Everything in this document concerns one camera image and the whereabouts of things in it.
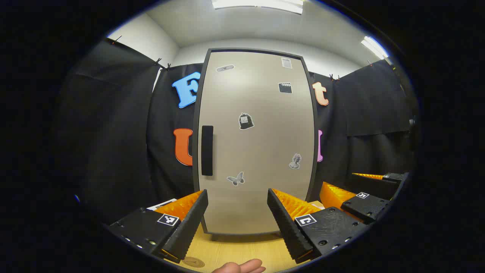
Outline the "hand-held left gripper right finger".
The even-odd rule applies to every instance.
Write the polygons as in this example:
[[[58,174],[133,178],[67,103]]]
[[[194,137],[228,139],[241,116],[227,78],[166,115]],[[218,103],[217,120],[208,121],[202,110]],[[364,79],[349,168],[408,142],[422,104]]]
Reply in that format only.
[[[292,218],[272,188],[268,189],[267,204],[296,263],[332,255],[370,228],[335,207]]]

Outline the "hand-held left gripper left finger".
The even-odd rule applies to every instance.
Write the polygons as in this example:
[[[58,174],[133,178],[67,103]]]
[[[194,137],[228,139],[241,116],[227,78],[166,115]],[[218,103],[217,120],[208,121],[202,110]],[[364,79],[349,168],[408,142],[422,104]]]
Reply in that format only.
[[[201,190],[156,210],[137,209],[109,225],[108,230],[146,255],[180,263],[207,207],[207,190]]]

